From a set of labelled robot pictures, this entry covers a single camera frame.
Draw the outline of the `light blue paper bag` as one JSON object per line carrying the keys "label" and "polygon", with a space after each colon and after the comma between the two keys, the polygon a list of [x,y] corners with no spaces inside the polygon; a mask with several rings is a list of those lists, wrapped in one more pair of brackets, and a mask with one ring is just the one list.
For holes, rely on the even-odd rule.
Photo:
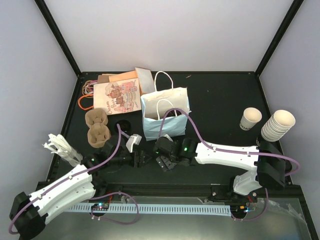
{"label": "light blue paper bag", "polygon": [[[157,90],[159,74],[164,74],[171,82],[171,87]],[[157,140],[159,137],[182,136],[186,132],[190,113],[188,90],[186,87],[174,87],[170,75],[158,71],[154,77],[154,92],[140,97],[142,109],[142,127],[147,141]]]}

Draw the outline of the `illustrated greeting card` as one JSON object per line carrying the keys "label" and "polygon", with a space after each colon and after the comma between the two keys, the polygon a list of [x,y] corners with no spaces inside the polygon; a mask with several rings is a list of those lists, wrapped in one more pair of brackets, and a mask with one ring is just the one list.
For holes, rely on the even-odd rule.
{"label": "illustrated greeting card", "polygon": [[138,78],[98,83],[93,87],[93,107],[107,115],[140,111],[141,95]]}

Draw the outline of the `brown pulp cup carrier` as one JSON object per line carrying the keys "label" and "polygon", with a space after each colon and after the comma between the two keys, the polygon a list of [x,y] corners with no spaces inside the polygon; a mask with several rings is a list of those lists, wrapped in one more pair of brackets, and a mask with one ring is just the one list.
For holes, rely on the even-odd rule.
{"label": "brown pulp cup carrier", "polygon": [[85,123],[89,130],[87,132],[88,143],[93,148],[102,148],[111,138],[111,132],[107,126],[108,116],[104,109],[95,108],[85,114]]}

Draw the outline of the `stack of white paper cups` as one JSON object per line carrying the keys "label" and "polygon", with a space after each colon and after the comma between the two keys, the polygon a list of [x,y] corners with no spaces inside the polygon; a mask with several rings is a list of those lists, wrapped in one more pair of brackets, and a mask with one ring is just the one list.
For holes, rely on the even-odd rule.
{"label": "stack of white paper cups", "polygon": [[262,141],[269,143],[279,141],[295,124],[296,119],[291,112],[284,109],[275,111],[263,125],[256,138],[256,144],[260,146]]}

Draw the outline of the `black lid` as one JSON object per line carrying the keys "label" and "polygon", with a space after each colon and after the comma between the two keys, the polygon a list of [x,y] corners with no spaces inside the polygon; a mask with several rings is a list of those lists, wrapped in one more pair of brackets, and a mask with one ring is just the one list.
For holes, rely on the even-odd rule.
{"label": "black lid", "polygon": [[166,112],[166,118],[169,118],[169,117],[178,117],[180,116],[182,113],[179,111],[179,110],[168,110]]}

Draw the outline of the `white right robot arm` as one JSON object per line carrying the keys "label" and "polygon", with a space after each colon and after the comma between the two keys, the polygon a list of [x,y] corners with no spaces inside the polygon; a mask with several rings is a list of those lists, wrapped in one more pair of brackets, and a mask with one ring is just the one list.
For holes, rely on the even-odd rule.
{"label": "white right robot arm", "polygon": [[227,189],[228,198],[234,202],[260,189],[282,190],[285,187],[286,161],[275,153],[266,141],[259,146],[229,146],[209,142],[196,142],[185,138],[182,142],[161,136],[153,152],[163,170],[176,165],[189,166],[192,161],[200,165],[223,165],[245,172],[233,177]]}

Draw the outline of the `brown cardboard sleeve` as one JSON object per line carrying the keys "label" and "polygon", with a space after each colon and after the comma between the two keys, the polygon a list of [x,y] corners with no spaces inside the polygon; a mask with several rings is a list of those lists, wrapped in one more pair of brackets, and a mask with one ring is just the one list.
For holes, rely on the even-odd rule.
{"label": "brown cardboard sleeve", "polygon": [[112,76],[113,74],[109,74],[109,73],[104,73],[104,74],[100,74],[97,77],[97,84],[103,84],[103,83],[109,83],[110,82],[110,76]]}

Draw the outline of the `white plastic cutlery pile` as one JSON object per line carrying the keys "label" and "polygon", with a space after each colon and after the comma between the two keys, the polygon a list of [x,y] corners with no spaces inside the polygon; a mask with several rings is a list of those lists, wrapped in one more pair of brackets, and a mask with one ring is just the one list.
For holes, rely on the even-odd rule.
{"label": "white plastic cutlery pile", "polygon": [[48,138],[48,142],[45,142],[43,147],[50,150],[51,154],[58,155],[72,167],[81,164],[83,156],[76,151],[61,134],[54,135],[50,133]]}

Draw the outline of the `rubber bands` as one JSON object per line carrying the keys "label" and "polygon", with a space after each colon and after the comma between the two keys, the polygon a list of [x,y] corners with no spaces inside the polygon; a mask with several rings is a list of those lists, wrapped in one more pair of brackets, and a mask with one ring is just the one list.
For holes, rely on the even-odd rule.
{"label": "rubber bands", "polygon": [[89,106],[89,107],[83,107],[81,101],[83,99],[92,99],[94,96],[94,86],[98,83],[97,80],[87,80],[81,89],[81,94],[82,96],[79,97],[79,99],[77,100],[77,104],[80,107],[80,109],[84,110],[84,111],[88,111],[93,109],[93,106]]}

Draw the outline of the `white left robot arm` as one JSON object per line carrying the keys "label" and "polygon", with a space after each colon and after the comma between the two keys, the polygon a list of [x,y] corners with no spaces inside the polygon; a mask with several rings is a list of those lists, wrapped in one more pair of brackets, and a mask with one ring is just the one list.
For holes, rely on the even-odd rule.
{"label": "white left robot arm", "polygon": [[106,203],[95,203],[91,209],[108,209],[114,193],[108,191],[99,171],[114,166],[143,166],[149,156],[139,149],[140,141],[138,134],[127,139],[118,134],[112,136],[101,149],[85,156],[71,171],[51,184],[30,194],[19,193],[9,213],[9,233],[31,240],[65,210],[87,200],[106,200]]}

